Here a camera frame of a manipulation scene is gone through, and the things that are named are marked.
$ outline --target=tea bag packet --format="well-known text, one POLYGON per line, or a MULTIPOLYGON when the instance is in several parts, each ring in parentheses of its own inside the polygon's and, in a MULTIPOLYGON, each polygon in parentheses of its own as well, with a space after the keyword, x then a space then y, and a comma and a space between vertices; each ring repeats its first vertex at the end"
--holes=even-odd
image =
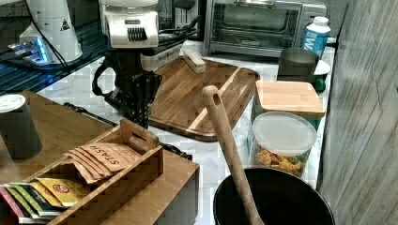
MULTIPOLYGON (((3 198, 5 203, 11 208, 12 217, 18 218, 19 224, 47 224, 48 220, 41 218, 32 218, 26 209, 15 199, 12 194, 7 191, 5 187, 0 186, 0 199, 3 198)), ((14 220, 8 223, 3 220, 2 224, 14 224, 14 220)))
POLYGON ((79 162, 79 164, 83 165, 92 175, 93 178, 96 180, 100 180, 103 176, 101 176, 90 164, 82 160, 81 158, 77 157, 76 155, 73 155, 72 153, 65 153, 65 156, 69 158, 73 158, 73 160, 79 162))
POLYGON ((93 160, 91 160, 91 158, 86 157, 84 154, 76 151, 75 149, 69 150, 69 152, 73 155, 75 155, 76 157, 80 158, 81 160, 83 160, 84 162, 86 162, 88 165, 90 165, 90 167, 94 168, 94 170, 101 176, 105 176, 105 172, 98 166, 97 163, 95 163, 93 160))
POLYGON ((81 148, 113 173, 127 168, 140 157, 138 153, 138 156, 134 155, 134 151, 126 145, 117 143, 92 143, 81 148))
POLYGON ((89 188, 74 180, 37 178, 66 207, 71 207, 90 193, 89 188))
POLYGON ((38 212, 40 217, 54 218, 65 210, 50 205, 34 188, 26 183, 12 183, 18 192, 38 212))
POLYGON ((18 201, 23 206, 23 209, 26 210, 31 218, 39 218, 37 212, 35 212, 32 207, 30 207, 29 203, 23 198, 23 196, 18 193, 18 191, 11 185, 4 185, 4 188, 12 195, 14 199, 18 201))
POLYGON ((112 173, 111 173, 111 171, 110 171, 108 168, 106 168, 106 167, 105 167, 100 161, 98 161, 95 157, 93 157, 93 156, 91 156, 90 154, 88 154, 87 152, 85 152, 84 149, 82 149, 82 148, 75 148, 74 150, 77 151, 77 152, 79 152, 79 153, 81 153, 81 154, 83 154, 84 156, 86 156, 87 158, 89 158, 92 162, 94 162, 94 163, 104 172, 105 177, 112 176, 112 173))
POLYGON ((73 158, 68 157, 65 161, 61 163, 61 165, 66 165, 66 164, 73 164, 87 184, 93 184, 98 181, 94 179, 93 174, 91 174, 84 165, 80 164, 78 161, 74 160, 73 158))
POLYGON ((43 186, 40 182, 32 182, 29 185, 34 188, 47 202, 55 207, 65 207, 62 203, 52 194, 52 192, 43 186))

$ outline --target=black cable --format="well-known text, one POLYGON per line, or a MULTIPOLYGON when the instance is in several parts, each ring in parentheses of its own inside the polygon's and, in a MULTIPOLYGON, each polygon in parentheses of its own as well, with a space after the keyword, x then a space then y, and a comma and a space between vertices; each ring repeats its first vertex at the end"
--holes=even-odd
POLYGON ((69 67, 68 67, 68 63, 67 61, 64 59, 64 57, 61 55, 61 53, 54 47, 54 45, 43 35, 43 33, 40 31, 40 29, 38 28, 38 24, 35 22, 35 20, 33 19, 32 16, 32 12, 27 4, 27 0, 24 0, 24 2, 26 3, 26 9, 29 12, 29 18, 32 22, 32 24, 36 27, 36 29, 38 30, 38 32, 40 33, 41 37, 43 38, 43 40, 48 44, 48 46, 50 47, 50 49, 53 51, 55 57, 58 59, 58 61, 61 63, 63 68, 67 69, 67 72, 70 73, 69 67))
POLYGON ((114 123, 114 122, 112 122, 112 121, 110 121, 110 120, 107 120, 107 119, 105 119, 105 118, 102 118, 102 117, 100 117, 100 116, 98 116, 98 115, 95 115, 95 114, 89 112, 88 110, 86 110, 86 109, 83 108, 83 107, 75 106, 75 105, 73 105, 73 104, 70 104, 69 102, 65 102, 65 103, 64 103, 64 106, 73 109, 73 110, 74 110, 75 112, 77 112, 77 113, 84 113, 84 114, 87 114, 87 115, 89 115, 89 116, 91 116, 91 117, 93 117, 93 118, 96 118, 96 119, 98 119, 98 120, 100 120, 100 121, 102 121, 102 122, 104 122, 104 123, 107 123, 107 124, 111 125, 112 127, 116 127, 116 126, 117 126, 117 123, 114 123))
MULTIPOLYGON (((177 33, 176 37, 170 37, 170 38, 166 38, 166 39, 161 39, 159 41, 158 47, 169 45, 171 42, 179 41, 179 40, 184 39, 186 37, 189 37, 189 36, 192 36, 194 34, 197 34, 199 32, 199 30, 198 29, 194 29, 193 27, 199 22, 199 20, 202 20, 202 16, 196 16, 191 21, 191 23, 188 26, 186 26, 185 28, 180 29, 181 31, 177 33)), ((161 32, 164 33, 166 31, 172 31, 172 30, 174 31, 175 29, 163 30, 161 32)))
MULTIPOLYGON (((13 5, 11 6, 12 11, 11 11, 7 16, 5 16, 5 17, 9 17, 11 14, 15 13, 14 7, 15 7, 16 5, 18 5, 18 4, 20 4, 20 3, 15 3, 15 4, 13 4, 13 5)), ((0 34, 3 32, 4 29, 6 29, 6 27, 8 27, 8 26, 9 26, 10 24, 12 24, 12 23, 14 23, 14 22, 9 22, 7 25, 3 26, 3 28, 1 28, 1 30, 0 30, 0 34)))
POLYGON ((12 52, 12 50, 7 49, 7 50, 4 50, 4 51, 0 52, 0 55, 3 55, 5 53, 11 53, 11 52, 12 52))
POLYGON ((6 62, 6 61, 9 61, 9 60, 20 59, 20 58, 24 58, 26 56, 30 56, 32 54, 33 54, 32 52, 24 52, 24 53, 22 53, 22 54, 20 54, 20 55, 18 55, 16 57, 0 60, 0 62, 6 62))

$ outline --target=water bottle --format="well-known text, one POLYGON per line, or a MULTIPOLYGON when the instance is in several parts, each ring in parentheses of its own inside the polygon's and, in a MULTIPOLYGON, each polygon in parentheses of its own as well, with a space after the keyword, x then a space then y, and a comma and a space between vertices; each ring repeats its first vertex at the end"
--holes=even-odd
POLYGON ((305 36, 302 41, 301 48, 317 53, 320 59, 322 58, 330 33, 328 22, 328 18, 315 17, 313 23, 305 28, 305 36))

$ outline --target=glass jar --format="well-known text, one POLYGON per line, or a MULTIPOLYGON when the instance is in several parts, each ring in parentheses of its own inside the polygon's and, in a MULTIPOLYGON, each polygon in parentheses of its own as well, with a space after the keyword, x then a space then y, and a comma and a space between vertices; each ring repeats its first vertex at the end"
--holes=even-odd
POLYGON ((301 176, 316 130, 305 119, 288 112, 266 112, 253 122, 250 165, 270 167, 301 176))

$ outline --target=white countertop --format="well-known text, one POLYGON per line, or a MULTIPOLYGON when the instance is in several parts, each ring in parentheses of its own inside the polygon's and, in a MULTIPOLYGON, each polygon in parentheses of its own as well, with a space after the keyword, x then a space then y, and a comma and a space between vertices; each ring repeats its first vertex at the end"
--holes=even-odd
MULTIPOLYGON (((191 47, 201 51, 202 43, 186 41, 183 48, 185 47, 191 47)), ((332 66, 333 55, 334 49, 326 48, 323 60, 332 66)), ((278 72, 277 61, 261 62, 255 57, 246 57, 244 55, 237 57, 230 56, 228 54, 205 57, 205 59, 231 64, 239 67, 250 68, 260 74, 261 80, 276 81, 276 75, 278 72)), ((110 105, 108 105, 103 100, 103 97, 97 97, 91 91, 91 82, 93 80, 94 73, 100 66, 100 62, 102 62, 102 60, 103 58, 68 75, 68 77, 39 91, 38 94, 60 104, 69 102, 76 106, 84 107, 91 113, 118 123, 121 118, 120 114, 118 114, 118 112, 110 105)), ((326 80, 326 91, 319 95, 325 106, 328 105, 329 99, 330 74, 331 72, 329 73, 329 76, 326 80)), ((99 78, 99 86, 105 93, 114 90, 114 82, 115 74, 109 68, 105 70, 105 72, 99 78)), ((249 166, 249 151, 247 149, 246 141, 250 124, 252 101, 253 99, 249 102, 244 113, 240 116, 235 127, 233 128, 233 134, 237 143, 237 148, 245 167, 249 166)), ((316 187, 316 180, 318 176, 320 150, 323 139, 324 126, 325 117, 321 120, 318 129, 317 141, 311 150, 304 174, 301 176, 302 179, 304 179, 313 187, 316 187)), ((230 174, 228 171, 228 167, 226 166, 225 159, 223 158, 222 150, 219 143, 196 141, 194 139, 176 135, 172 132, 165 131, 156 127, 149 127, 149 130, 158 135, 161 142, 170 143, 172 145, 175 145, 182 151, 185 151, 188 154, 192 154, 193 161, 201 166, 199 212, 194 224, 214 224, 212 207, 214 193, 216 192, 217 187, 219 186, 221 181, 230 174)))

